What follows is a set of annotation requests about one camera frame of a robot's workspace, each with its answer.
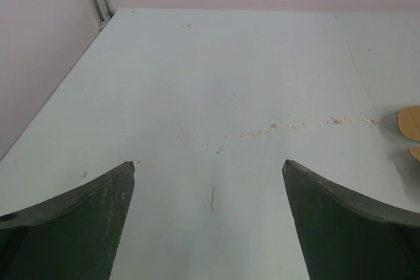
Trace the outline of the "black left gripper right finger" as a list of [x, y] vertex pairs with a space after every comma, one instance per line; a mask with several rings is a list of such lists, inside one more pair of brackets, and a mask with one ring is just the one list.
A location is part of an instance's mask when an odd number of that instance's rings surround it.
[[286, 160], [283, 181], [311, 279], [418, 279], [419, 213]]

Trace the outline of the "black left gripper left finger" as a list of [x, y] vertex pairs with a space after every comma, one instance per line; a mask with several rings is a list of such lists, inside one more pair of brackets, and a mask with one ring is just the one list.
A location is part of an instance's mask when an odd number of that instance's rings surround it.
[[109, 279], [135, 187], [126, 161], [37, 205], [1, 216], [2, 279]]

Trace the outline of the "brown cardboard box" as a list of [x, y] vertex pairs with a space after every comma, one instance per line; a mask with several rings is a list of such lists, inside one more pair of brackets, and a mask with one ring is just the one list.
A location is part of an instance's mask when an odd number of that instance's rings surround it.
[[420, 128], [419, 128], [419, 106], [408, 106], [400, 108], [397, 113], [397, 123], [399, 131], [406, 138], [420, 142]]

